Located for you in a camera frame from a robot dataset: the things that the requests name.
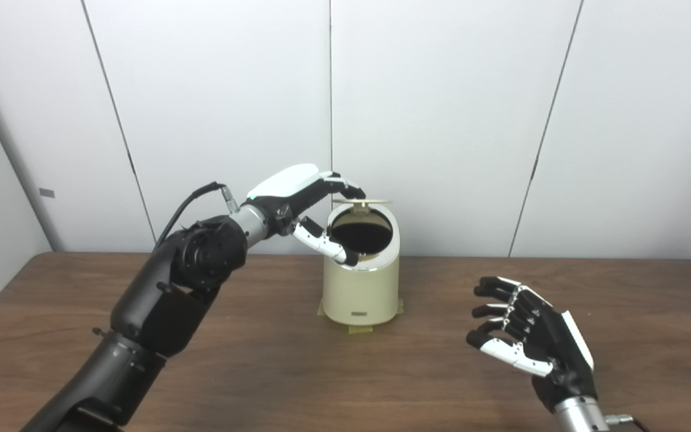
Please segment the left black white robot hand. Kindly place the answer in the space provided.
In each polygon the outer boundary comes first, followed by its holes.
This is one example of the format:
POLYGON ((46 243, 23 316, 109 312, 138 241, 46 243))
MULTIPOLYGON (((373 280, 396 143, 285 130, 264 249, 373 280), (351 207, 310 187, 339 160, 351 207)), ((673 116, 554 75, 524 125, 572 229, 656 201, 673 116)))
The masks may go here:
POLYGON ((280 170, 255 186, 242 206, 258 211, 266 228, 264 238, 292 235, 313 251, 353 268, 359 262, 357 252, 330 238, 322 226, 304 215, 332 194, 351 200, 366 197, 360 186, 337 172, 321 172, 315 164, 304 163, 280 170))

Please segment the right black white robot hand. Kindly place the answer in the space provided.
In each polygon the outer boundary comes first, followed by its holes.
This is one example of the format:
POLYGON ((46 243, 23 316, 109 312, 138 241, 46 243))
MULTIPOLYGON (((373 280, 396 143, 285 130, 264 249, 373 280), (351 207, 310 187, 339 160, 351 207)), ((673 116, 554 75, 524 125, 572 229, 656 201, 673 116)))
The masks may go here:
POLYGON ((485 322, 468 332, 470 346, 530 374, 551 413, 568 399, 598 400, 593 355, 570 311, 557 311, 531 287, 506 277, 482 277, 473 293, 496 302, 472 309, 472 317, 485 322))

